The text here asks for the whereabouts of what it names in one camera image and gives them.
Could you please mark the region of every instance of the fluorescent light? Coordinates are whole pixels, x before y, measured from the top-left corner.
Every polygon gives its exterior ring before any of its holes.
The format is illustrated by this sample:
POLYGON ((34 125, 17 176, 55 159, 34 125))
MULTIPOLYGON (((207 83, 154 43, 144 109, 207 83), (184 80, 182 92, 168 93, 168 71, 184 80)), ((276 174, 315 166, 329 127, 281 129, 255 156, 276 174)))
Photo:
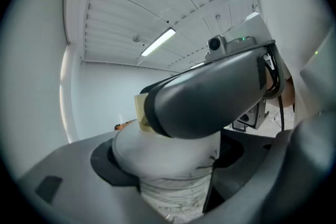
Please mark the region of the fluorescent light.
POLYGON ((193 68, 196 68, 196 67, 200 67, 200 66, 204 65, 204 63, 205 63, 205 62, 200 62, 200 63, 198 63, 198 64, 196 64, 196 65, 190 67, 190 69, 193 69, 193 68))
POLYGON ((164 43, 167 39, 169 39, 171 36, 175 34, 175 30, 173 28, 167 29, 160 37, 158 37, 153 43, 149 45, 149 47, 141 53, 142 56, 147 56, 150 54, 153 50, 155 50, 159 45, 164 43))

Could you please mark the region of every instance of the white wall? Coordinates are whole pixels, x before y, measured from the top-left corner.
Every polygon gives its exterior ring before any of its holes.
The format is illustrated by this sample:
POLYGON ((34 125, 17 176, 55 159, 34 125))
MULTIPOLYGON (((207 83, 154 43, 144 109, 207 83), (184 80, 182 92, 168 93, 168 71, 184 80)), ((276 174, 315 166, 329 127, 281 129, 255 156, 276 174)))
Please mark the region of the white wall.
POLYGON ((63 1, 13 0, 1 28, 1 151, 14 178, 68 143, 59 102, 63 1))
POLYGON ((81 65, 82 133, 88 138, 136 119, 134 96, 174 72, 104 63, 81 65))

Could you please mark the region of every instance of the ceiling light fixture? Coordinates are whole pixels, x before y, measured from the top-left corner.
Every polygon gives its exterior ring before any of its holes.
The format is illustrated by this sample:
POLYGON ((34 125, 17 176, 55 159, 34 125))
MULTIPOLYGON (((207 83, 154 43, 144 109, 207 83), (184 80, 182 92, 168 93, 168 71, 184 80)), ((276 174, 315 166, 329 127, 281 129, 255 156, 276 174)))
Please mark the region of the ceiling light fixture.
POLYGON ((205 64, 205 62, 200 62, 200 63, 198 63, 198 64, 196 64, 196 65, 190 67, 190 69, 193 69, 193 68, 196 68, 196 67, 200 67, 200 66, 202 66, 202 65, 204 65, 204 64, 205 64))
POLYGON ((141 53, 142 56, 147 56, 150 54, 153 50, 155 50, 159 45, 167 41, 171 36, 173 36, 176 33, 176 31, 173 28, 168 28, 164 33, 160 35, 153 43, 151 43, 147 49, 141 53))

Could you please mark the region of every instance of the floor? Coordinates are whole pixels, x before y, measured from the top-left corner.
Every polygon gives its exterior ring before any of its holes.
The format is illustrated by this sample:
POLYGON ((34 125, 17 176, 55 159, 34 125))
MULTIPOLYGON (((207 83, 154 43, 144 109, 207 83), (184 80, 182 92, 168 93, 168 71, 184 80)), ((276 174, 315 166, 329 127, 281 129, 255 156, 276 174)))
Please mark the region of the floor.
MULTIPOLYGON (((267 118, 264 123, 258 130, 254 130, 252 128, 247 128, 246 132, 250 134, 257 134, 261 136, 275 137, 281 131, 281 118, 279 108, 272 106, 270 104, 266 104, 266 111, 269 111, 267 118)), ((292 129, 294 124, 294 112, 293 108, 284 108, 284 118, 285 118, 285 130, 292 129)), ((153 201, 146 199, 150 204, 153 205, 153 201)), ((203 203, 198 202, 195 205, 191 205, 188 208, 185 208, 182 212, 176 214, 175 212, 167 212, 166 210, 162 210, 162 208, 156 209, 161 213, 161 215, 170 223, 186 223, 195 218, 202 216, 203 203)))

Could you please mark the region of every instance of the ceiling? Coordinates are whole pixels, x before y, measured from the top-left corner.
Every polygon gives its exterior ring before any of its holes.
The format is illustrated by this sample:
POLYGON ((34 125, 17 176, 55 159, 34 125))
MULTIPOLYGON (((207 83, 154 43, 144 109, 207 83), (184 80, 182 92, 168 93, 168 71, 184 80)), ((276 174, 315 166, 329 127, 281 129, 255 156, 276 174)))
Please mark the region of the ceiling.
POLYGON ((88 0, 84 61, 182 72, 204 61, 211 37, 250 13, 251 0, 88 0), (169 27, 176 34, 147 57, 141 56, 169 27))

